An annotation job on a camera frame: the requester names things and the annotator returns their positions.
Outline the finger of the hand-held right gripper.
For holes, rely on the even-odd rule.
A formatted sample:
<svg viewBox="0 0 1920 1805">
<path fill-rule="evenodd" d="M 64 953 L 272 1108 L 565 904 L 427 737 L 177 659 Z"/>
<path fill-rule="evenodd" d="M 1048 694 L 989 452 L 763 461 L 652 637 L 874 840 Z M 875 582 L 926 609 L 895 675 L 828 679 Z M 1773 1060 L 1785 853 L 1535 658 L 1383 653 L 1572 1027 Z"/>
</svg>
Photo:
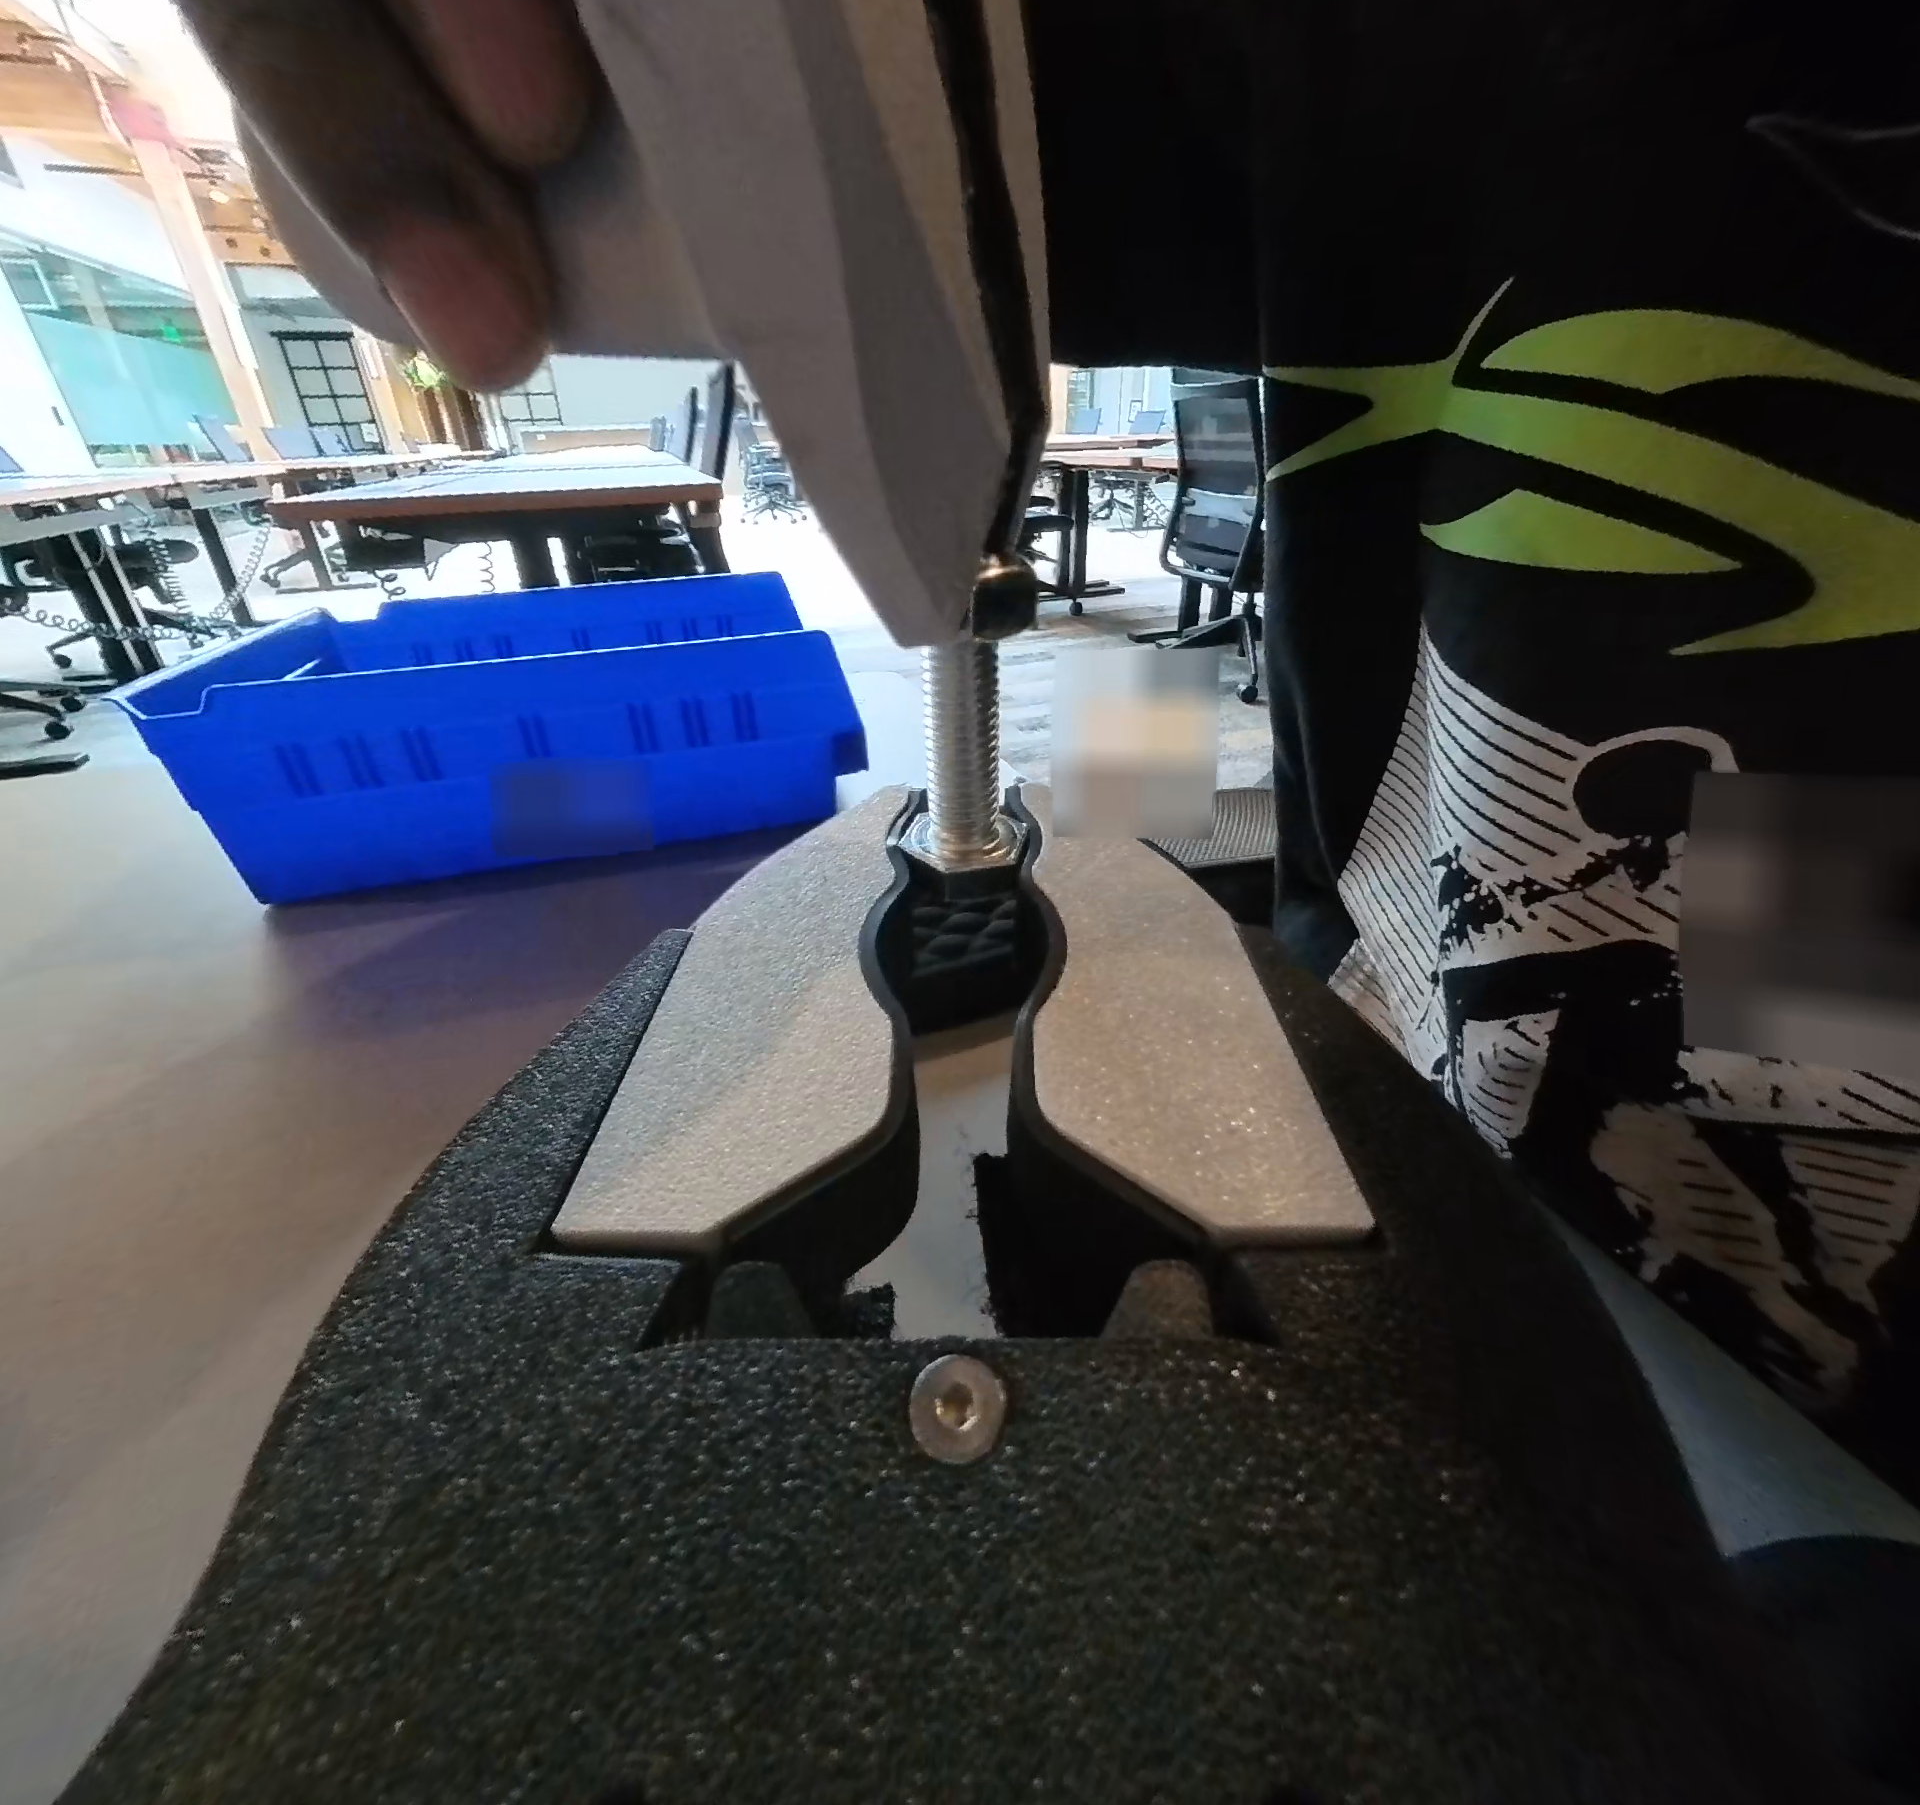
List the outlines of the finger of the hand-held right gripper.
<svg viewBox="0 0 1920 1805">
<path fill-rule="evenodd" d="M 1025 497 L 1043 443 L 1039 305 L 1025 265 L 1005 119 L 1012 74 L 995 61 L 989 0 L 926 0 L 926 12 L 953 128 L 968 262 L 1005 421 L 1005 468 L 996 477 L 984 548 L 991 565 L 1011 565 L 1017 557 Z"/>
<path fill-rule="evenodd" d="M 575 0 L 806 503 L 899 644 L 962 635 L 1005 421 L 926 0 Z"/>
</svg>

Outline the black mesh office chair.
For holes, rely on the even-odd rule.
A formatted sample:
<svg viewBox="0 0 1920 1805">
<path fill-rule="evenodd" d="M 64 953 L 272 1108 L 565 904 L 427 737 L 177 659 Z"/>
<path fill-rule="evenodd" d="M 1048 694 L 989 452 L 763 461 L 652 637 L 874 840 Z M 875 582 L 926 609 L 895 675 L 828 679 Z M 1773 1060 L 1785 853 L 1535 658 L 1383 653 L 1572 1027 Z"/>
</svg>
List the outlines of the black mesh office chair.
<svg viewBox="0 0 1920 1805">
<path fill-rule="evenodd" d="M 1185 386 L 1172 404 L 1174 494 L 1160 565 L 1181 586 L 1161 646 L 1234 644 L 1246 666 L 1243 704 L 1261 704 L 1263 449 L 1261 378 Z"/>
</svg>

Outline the large blue plastic bin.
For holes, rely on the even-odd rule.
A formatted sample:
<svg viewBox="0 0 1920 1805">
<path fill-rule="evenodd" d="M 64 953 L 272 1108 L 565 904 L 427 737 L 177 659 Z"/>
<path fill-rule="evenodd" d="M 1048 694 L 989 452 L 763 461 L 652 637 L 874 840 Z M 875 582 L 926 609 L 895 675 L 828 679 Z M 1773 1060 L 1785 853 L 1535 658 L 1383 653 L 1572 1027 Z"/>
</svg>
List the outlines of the large blue plastic bin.
<svg viewBox="0 0 1920 1805">
<path fill-rule="evenodd" d="M 870 764 L 830 637 L 445 662 L 293 618 L 110 698 L 263 904 L 803 827 Z"/>
</svg>

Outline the long row of desks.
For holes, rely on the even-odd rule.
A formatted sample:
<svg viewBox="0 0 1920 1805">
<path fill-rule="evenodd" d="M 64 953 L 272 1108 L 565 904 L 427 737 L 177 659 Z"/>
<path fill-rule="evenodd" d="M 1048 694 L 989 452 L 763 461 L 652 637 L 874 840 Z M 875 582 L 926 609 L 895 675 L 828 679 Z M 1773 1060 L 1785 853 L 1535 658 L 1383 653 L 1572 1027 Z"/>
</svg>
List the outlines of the long row of desks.
<svg viewBox="0 0 1920 1805">
<path fill-rule="evenodd" d="M 6 618 L 48 635 L 52 680 L 6 679 L 62 724 L 91 697 L 170 658 L 258 626 L 270 501 L 329 494 L 405 472 L 487 458 L 485 449 L 214 458 L 30 477 L 6 472 Z"/>
</svg>

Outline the person's black printed shirt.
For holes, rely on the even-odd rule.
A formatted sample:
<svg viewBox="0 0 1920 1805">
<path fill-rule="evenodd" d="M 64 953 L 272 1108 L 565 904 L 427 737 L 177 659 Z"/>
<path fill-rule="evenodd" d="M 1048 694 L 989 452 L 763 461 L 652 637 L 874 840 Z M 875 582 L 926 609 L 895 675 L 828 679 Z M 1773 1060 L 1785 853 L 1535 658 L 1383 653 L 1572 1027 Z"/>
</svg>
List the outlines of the person's black printed shirt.
<svg viewBox="0 0 1920 1805">
<path fill-rule="evenodd" d="M 1030 0 L 1054 345 L 1267 400 L 1275 929 L 1915 1492 L 1915 1060 L 1682 1028 L 1692 782 L 1915 792 L 1915 0 Z"/>
</svg>

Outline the silver threaded bolt black head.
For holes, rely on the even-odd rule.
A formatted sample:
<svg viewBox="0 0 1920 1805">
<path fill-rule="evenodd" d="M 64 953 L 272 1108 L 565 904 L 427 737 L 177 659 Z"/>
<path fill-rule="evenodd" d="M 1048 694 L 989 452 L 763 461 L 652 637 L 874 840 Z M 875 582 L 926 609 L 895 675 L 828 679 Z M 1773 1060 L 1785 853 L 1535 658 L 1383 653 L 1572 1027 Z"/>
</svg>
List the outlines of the silver threaded bolt black head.
<svg viewBox="0 0 1920 1805">
<path fill-rule="evenodd" d="M 955 639 L 926 646 L 926 810 L 940 846 L 981 847 L 1005 810 L 996 644 L 1035 622 L 1039 581 L 1017 551 L 981 565 Z"/>
</svg>

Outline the person's right hand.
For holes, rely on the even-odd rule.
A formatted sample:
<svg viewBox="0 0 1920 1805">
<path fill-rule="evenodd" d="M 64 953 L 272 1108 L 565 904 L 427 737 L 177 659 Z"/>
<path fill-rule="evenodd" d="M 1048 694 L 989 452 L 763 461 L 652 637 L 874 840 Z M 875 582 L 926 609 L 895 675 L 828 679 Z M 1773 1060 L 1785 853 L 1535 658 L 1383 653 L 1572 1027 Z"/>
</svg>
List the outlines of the person's right hand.
<svg viewBox="0 0 1920 1805">
<path fill-rule="evenodd" d="M 602 79 L 575 0 L 173 0 L 237 120 L 472 389 L 549 354 L 533 180 Z"/>
</svg>

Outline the wooden desk black legs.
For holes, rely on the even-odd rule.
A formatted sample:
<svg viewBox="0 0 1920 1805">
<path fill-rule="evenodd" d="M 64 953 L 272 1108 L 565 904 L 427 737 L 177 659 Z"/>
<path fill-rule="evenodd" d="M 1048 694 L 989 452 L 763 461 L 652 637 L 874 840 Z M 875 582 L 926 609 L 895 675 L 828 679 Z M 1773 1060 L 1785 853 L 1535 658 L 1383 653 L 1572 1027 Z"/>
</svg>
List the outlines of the wooden desk black legs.
<svg viewBox="0 0 1920 1805">
<path fill-rule="evenodd" d="M 1060 521 L 1051 526 L 1060 546 L 1048 557 L 1042 592 L 1043 600 L 1066 606 L 1069 617 L 1083 617 L 1087 604 L 1124 596 L 1124 586 L 1089 578 L 1093 477 L 1120 477 L 1133 485 L 1165 481 L 1177 474 L 1177 449 L 1172 438 L 1066 436 L 1048 441 L 1039 472 L 1060 501 L 1054 505 Z"/>
</svg>

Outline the wooden top desk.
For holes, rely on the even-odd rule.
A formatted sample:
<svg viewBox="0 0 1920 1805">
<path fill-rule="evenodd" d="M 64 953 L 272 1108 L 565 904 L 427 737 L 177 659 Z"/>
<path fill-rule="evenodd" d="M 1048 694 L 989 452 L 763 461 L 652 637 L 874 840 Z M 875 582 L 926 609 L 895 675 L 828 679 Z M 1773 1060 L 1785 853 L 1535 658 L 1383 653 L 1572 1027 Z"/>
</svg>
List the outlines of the wooden top desk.
<svg viewBox="0 0 1920 1805">
<path fill-rule="evenodd" d="M 467 545 L 502 545 L 524 588 L 697 575 L 688 521 L 725 485 L 643 447 L 472 456 L 268 503 L 284 529 L 323 526 L 348 570 L 429 570 Z"/>
</svg>

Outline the silver hex nut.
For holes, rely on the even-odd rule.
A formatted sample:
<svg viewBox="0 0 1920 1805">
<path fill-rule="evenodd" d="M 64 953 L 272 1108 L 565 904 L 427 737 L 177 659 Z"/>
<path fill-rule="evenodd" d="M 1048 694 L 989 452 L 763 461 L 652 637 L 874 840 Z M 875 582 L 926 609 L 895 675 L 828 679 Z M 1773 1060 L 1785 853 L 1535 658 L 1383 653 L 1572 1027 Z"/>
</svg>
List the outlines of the silver hex nut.
<svg viewBox="0 0 1920 1805">
<path fill-rule="evenodd" d="M 908 815 L 888 847 L 901 857 L 909 882 L 940 900 L 973 900 L 1017 885 L 1027 827 L 1008 810 L 995 815 L 989 844 L 981 847 L 940 846 L 928 810 Z"/>
</svg>

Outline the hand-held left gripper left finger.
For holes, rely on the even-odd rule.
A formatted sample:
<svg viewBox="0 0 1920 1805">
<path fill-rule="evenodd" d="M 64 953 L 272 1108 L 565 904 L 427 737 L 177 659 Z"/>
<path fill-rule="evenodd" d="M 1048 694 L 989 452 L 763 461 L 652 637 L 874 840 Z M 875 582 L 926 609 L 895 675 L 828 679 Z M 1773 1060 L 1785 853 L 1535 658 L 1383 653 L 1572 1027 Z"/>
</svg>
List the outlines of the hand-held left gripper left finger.
<svg viewBox="0 0 1920 1805">
<path fill-rule="evenodd" d="M 875 971 L 905 889 L 888 783 L 761 862 L 688 934 L 553 1218 L 567 1250 L 846 1285 L 918 1196 L 909 1036 Z"/>
</svg>

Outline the small blue plastic bin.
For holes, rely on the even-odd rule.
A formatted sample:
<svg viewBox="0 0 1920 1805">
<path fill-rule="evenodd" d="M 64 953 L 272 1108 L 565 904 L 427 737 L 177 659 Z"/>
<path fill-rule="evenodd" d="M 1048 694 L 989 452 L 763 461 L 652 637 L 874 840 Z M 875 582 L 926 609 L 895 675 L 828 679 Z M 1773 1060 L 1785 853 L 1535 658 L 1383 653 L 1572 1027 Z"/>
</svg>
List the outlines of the small blue plastic bin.
<svg viewBox="0 0 1920 1805">
<path fill-rule="evenodd" d="M 293 675 L 406 670 L 589 650 L 789 635 L 803 626 L 776 572 L 677 575 L 533 592 L 406 599 L 328 622 Z"/>
</svg>

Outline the black framed window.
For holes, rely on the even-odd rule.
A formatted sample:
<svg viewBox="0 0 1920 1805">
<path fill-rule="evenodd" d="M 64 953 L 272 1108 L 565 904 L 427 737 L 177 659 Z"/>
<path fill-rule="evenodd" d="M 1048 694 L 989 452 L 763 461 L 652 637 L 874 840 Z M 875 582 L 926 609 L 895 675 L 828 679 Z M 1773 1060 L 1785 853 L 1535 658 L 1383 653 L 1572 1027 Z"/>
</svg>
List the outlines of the black framed window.
<svg viewBox="0 0 1920 1805">
<path fill-rule="evenodd" d="M 299 422 L 325 453 L 384 453 L 378 409 L 348 330 L 276 330 Z"/>
</svg>

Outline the glass partition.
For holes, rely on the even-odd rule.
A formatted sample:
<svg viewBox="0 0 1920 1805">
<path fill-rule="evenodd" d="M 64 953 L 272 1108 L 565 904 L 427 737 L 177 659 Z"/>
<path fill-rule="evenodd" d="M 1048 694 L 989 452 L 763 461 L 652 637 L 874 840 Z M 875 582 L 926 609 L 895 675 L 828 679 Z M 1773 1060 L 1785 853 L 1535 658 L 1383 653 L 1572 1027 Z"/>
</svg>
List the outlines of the glass partition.
<svg viewBox="0 0 1920 1805">
<path fill-rule="evenodd" d="M 92 466 L 203 456 L 200 413 L 221 407 L 203 330 L 174 288 L 6 234 L 6 288 L 54 385 L 60 422 Z"/>
</svg>

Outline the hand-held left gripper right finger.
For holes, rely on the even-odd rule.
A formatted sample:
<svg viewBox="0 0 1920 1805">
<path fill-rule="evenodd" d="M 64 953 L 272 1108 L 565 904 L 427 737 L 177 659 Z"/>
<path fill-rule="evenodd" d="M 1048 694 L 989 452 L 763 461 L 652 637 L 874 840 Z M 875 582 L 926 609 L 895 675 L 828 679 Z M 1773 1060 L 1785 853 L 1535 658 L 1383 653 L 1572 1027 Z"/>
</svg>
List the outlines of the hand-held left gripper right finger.
<svg viewBox="0 0 1920 1805">
<path fill-rule="evenodd" d="M 1361 1246 L 1352 1169 L 1225 907 L 1137 838 L 1011 808 L 1043 964 L 1012 1028 L 1008 1147 L 1206 1252 Z"/>
</svg>

